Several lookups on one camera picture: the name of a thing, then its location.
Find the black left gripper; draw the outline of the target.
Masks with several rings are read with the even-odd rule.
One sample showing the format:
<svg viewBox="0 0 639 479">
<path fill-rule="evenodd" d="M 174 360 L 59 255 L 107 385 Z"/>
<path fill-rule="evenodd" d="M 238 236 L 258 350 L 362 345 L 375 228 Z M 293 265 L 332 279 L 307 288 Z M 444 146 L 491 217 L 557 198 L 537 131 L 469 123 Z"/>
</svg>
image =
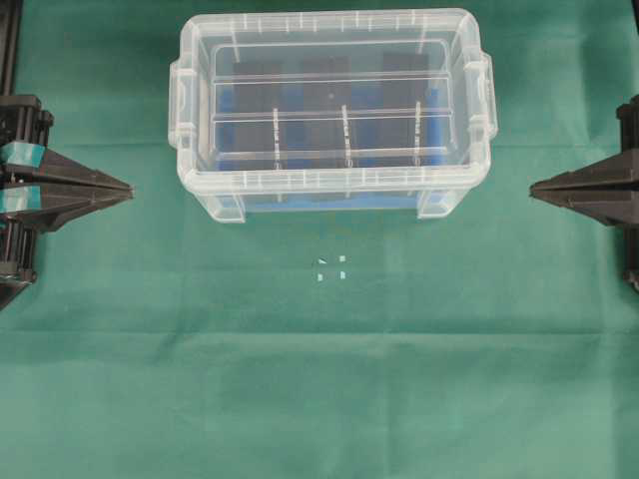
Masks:
<svg viewBox="0 0 639 479">
<path fill-rule="evenodd" d="M 134 197 L 129 184 L 45 149 L 53 122 L 35 96 L 1 99 L 3 283 L 35 281 L 37 232 L 56 232 L 68 222 Z M 35 168 L 37 181 L 91 188 L 36 188 L 10 172 L 12 165 Z"/>
</svg>

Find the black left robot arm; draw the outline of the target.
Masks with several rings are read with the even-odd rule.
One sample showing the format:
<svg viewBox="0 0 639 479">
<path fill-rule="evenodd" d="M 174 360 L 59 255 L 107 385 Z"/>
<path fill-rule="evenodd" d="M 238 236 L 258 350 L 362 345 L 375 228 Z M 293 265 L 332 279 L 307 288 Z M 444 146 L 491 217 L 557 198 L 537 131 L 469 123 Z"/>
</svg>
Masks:
<svg viewBox="0 0 639 479">
<path fill-rule="evenodd" d="M 130 185 L 48 148 L 54 116 L 13 93 L 22 3 L 1 3 L 1 296 L 37 280 L 39 236 L 133 197 Z"/>
</svg>

